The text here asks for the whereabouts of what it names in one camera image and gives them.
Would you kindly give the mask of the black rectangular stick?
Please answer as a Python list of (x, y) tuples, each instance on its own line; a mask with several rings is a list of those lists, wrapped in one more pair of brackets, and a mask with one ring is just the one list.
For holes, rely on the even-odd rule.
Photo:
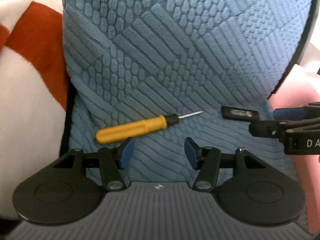
[(221, 107), (221, 115), (224, 119), (227, 120), (236, 120), (236, 121), (258, 121), (260, 120), (259, 112), (250, 110), (250, 109), (242, 109), (235, 107), (222, 106)]

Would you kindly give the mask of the yellow handle screwdriver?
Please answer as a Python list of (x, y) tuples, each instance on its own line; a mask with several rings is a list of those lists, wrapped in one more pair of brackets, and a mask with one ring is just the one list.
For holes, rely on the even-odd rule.
[(100, 144), (108, 144), (125, 140), (128, 137), (140, 137), (142, 135), (166, 129), (169, 126), (178, 124), (179, 121), (184, 118), (199, 115), (201, 113), (203, 113), (203, 111), (197, 111), (182, 116), (178, 116), (177, 114), (166, 116), (160, 115), (151, 119), (109, 127), (97, 131), (95, 134), (95, 139)]

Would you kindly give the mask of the pink cardboard box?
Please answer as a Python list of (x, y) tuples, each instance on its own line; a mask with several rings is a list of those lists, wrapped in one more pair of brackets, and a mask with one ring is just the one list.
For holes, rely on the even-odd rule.
[[(273, 109), (319, 102), (319, 45), (310, 42), (301, 63), (295, 64), (269, 103)], [(319, 232), (319, 124), (306, 120), (286, 129), (285, 149), (296, 150), (291, 159), (306, 195), (308, 230)]]

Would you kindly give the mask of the cream folding chair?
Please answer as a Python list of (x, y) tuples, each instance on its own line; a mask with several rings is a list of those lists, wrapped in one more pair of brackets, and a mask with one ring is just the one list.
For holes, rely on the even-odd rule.
[(276, 85), (276, 87), (271, 92), (271, 94), (268, 98), (270, 98), (273, 94), (275, 94), (277, 92), (277, 90), (280, 88), (280, 86), (284, 82), (285, 78), (291, 72), (294, 65), (301, 63), (302, 58), (304, 56), (304, 53), (305, 53), (307, 46), (309, 44), (309, 41), (311, 39), (312, 33), (314, 31), (314, 28), (316, 25), (316, 20), (317, 20), (318, 16), (319, 16), (319, 0), (311, 0), (310, 10), (309, 10), (308, 18), (306, 21), (306, 25), (305, 25), (305, 28), (302, 32), (300, 41), (298, 42), (298, 46), (296, 48), (296, 51), (292, 55), (292, 58), (291, 58), (289, 64), (287, 65), (287, 68), (285, 69), (285, 72), (283, 73), (281, 79), (279, 80), (278, 84)]

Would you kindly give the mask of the red white black blanket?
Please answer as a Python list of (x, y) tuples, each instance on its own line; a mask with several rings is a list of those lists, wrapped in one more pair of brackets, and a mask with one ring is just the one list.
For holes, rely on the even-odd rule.
[(62, 0), (1, 0), (1, 217), (16, 186), (60, 152), (68, 80)]

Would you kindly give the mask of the blue textured sofa cover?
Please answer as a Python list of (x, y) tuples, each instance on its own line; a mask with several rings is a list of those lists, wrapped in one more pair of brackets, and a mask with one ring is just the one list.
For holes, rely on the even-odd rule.
[(98, 130), (159, 115), (178, 124), (135, 140), (131, 181), (188, 181), (186, 137), (225, 153), (244, 147), (292, 179), (277, 140), (255, 138), (222, 106), (272, 118), (268, 97), (305, 29), (312, 0), (62, 0), (63, 49), (77, 90), (70, 148), (96, 152)]

